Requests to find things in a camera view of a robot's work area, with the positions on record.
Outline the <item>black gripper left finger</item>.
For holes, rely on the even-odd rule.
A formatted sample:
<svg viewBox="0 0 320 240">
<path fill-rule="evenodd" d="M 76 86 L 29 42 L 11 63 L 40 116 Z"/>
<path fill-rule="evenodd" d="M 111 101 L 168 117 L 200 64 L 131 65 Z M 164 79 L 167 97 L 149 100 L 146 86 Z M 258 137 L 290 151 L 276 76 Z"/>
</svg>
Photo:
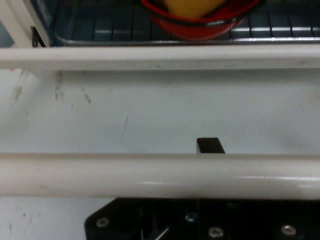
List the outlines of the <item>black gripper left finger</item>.
<svg viewBox="0 0 320 240">
<path fill-rule="evenodd" d="M 225 154 L 218 137 L 200 137 L 196 140 L 196 152 L 199 154 Z"/>
</svg>

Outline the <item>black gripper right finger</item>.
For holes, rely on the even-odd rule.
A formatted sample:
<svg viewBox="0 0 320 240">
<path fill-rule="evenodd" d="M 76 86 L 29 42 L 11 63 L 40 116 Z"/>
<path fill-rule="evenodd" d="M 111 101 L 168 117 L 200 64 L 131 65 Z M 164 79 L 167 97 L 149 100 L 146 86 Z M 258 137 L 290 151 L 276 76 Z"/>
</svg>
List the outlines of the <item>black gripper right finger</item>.
<svg viewBox="0 0 320 240">
<path fill-rule="evenodd" d="M 317 200 L 116 198 L 84 222 L 88 240 L 317 240 Z"/>
</svg>

